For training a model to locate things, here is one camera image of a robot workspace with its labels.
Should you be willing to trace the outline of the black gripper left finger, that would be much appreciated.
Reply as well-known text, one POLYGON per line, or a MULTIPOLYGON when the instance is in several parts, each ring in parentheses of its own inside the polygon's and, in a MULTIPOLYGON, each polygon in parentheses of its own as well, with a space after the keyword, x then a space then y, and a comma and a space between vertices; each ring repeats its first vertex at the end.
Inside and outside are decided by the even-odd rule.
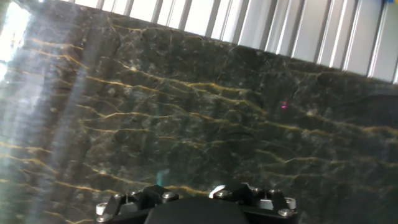
POLYGON ((114 194, 107 202, 97 204, 95 223, 145 223, 153 208, 179 198, 178 193, 159 185, 114 194))

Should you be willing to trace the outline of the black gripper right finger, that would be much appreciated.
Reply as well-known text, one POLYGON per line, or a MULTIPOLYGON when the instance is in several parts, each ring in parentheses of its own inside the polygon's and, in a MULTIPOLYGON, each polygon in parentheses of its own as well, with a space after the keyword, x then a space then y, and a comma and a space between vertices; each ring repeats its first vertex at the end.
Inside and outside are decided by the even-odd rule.
POLYGON ((211 198, 276 212, 285 218, 297 215, 297 203, 294 198, 285 197, 279 189, 262 189, 250 186, 247 182, 219 185, 211 191, 211 198))

